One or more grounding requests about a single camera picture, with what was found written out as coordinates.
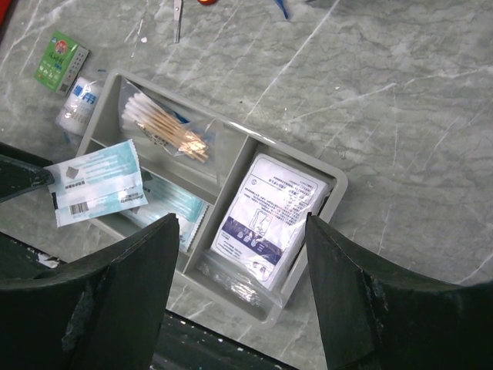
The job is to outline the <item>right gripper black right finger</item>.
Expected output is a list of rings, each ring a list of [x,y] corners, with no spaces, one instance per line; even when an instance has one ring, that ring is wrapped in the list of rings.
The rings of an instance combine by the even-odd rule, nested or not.
[[[330,369],[490,369],[492,284],[394,264],[309,214],[306,251]]]

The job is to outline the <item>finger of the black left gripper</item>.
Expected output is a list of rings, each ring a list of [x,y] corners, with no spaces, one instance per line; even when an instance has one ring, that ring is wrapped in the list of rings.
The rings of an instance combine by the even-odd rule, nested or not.
[[[1,143],[1,202],[55,182],[50,160]]]

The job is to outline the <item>light blue gauze packet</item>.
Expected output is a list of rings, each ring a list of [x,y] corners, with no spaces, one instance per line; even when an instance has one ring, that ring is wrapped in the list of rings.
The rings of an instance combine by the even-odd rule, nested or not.
[[[57,227],[148,204],[136,147],[127,140],[46,167]]]
[[[121,214],[139,227],[146,227],[167,214],[179,221],[179,249],[187,253],[208,209],[208,203],[182,187],[142,170],[143,189],[148,204]]]

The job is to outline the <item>white blue instruction packet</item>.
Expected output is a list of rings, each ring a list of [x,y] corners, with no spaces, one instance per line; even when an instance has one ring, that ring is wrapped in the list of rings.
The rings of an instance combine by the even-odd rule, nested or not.
[[[201,266],[219,286],[252,306],[281,305],[280,282],[304,242],[304,224],[332,186],[278,159],[253,159]]]

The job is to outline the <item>cotton swabs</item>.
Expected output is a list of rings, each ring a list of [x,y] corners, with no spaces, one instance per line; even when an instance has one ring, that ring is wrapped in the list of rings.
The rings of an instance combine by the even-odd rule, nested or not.
[[[128,79],[119,91],[119,129],[143,149],[154,146],[171,159],[220,183],[223,124],[216,118],[180,114]]]

